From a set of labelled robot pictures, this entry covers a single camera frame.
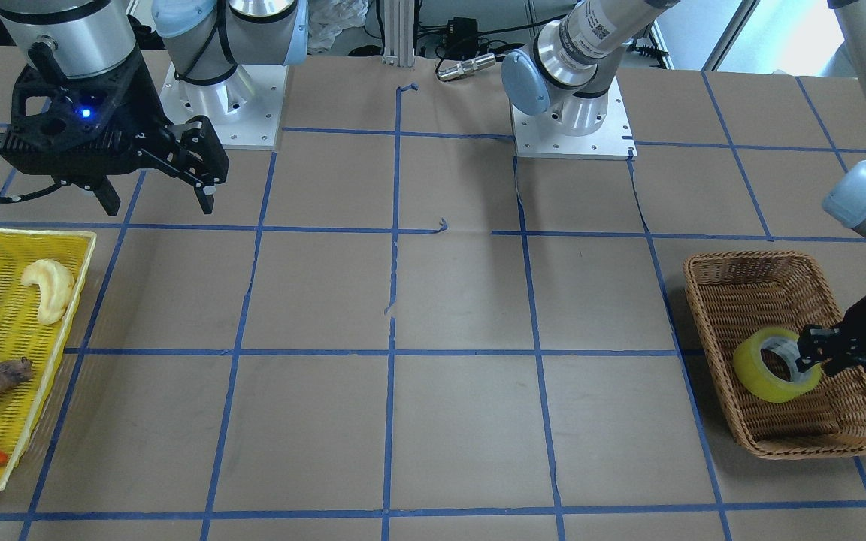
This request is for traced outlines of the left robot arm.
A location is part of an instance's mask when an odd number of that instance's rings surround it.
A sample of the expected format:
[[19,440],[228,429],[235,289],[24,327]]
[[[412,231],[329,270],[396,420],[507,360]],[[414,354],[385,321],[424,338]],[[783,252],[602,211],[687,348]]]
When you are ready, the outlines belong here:
[[[542,28],[532,44],[508,53],[501,81],[520,113],[538,116],[570,97],[598,96],[615,68],[608,56],[674,6],[671,1],[581,1]],[[831,1],[866,100],[866,1]],[[846,172],[822,209],[866,239],[866,160]],[[822,366],[829,376],[848,367],[866,373],[866,295],[831,328],[808,325],[798,336],[798,370]]]

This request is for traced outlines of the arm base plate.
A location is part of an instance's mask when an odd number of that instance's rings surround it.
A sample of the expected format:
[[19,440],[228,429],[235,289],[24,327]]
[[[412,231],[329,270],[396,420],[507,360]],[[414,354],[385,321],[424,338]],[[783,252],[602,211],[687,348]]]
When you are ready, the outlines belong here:
[[196,86],[176,79],[169,65],[159,101],[176,124],[209,117],[227,150],[275,150],[289,72],[288,66],[241,65],[226,81]]
[[519,157],[626,160],[637,156],[616,77],[605,95],[570,96],[536,116],[514,105],[510,113]]

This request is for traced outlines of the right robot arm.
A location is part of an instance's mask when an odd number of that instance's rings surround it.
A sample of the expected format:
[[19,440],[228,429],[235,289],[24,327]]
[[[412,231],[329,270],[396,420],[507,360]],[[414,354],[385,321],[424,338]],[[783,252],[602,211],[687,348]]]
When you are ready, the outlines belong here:
[[192,187],[203,213],[226,181],[216,126],[259,110],[248,65],[295,65],[308,46],[306,1],[155,1],[186,115],[169,119],[135,30],[116,1],[0,1],[26,58],[11,93],[0,156],[52,189],[92,192],[108,215],[111,175],[157,169]]

